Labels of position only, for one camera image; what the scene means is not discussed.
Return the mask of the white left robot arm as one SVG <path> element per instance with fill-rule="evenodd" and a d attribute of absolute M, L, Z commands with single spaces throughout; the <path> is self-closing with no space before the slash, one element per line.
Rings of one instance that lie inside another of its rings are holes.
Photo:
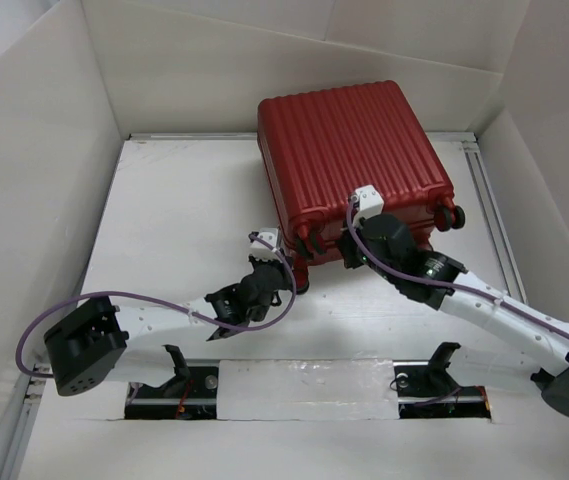
<path fill-rule="evenodd" d="M 289 268 L 279 261 L 252 263 L 240 282 L 178 305 L 117 307 L 109 296 L 91 298 L 44 335 L 59 395 L 85 393 L 104 381 L 141 383 L 176 396 L 190 376 L 189 340 L 227 339 L 263 325 L 280 292 L 293 291 Z"/>

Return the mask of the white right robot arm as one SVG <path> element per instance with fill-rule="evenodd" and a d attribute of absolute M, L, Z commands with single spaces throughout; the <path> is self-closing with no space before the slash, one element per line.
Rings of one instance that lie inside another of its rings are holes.
<path fill-rule="evenodd" d="M 419 247 L 391 214 L 348 209 L 339 248 L 349 268 L 366 266 L 408 300 L 465 320 L 509 344 L 508 355 L 442 342 L 400 392 L 432 409 L 470 387 L 535 392 L 569 418 L 569 323 L 549 317 L 481 280 L 459 261 Z"/>

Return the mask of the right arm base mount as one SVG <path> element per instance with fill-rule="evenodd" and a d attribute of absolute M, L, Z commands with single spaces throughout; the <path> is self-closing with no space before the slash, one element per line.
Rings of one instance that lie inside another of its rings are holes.
<path fill-rule="evenodd" d="M 460 348 L 444 342 L 428 360 L 393 362 L 389 388 L 397 394 L 400 419 L 491 419 L 485 388 L 460 386 L 449 374 L 450 360 Z"/>

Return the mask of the red hard-shell suitcase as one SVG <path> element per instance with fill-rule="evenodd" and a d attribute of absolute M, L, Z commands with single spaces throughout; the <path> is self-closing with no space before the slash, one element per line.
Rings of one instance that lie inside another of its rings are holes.
<path fill-rule="evenodd" d="M 360 187 L 373 186 L 421 247 L 433 230 L 465 225 L 447 171 L 392 80 L 264 99 L 257 141 L 300 294 L 310 267 L 341 259 L 337 242 Z"/>

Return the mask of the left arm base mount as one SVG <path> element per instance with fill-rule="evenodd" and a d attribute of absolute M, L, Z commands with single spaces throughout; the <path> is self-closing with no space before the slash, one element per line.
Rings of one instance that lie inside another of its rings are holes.
<path fill-rule="evenodd" d="M 190 377 L 154 388 L 131 383 L 127 393 L 126 420 L 215 420 L 217 418 L 218 364 L 189 367 Z"/>

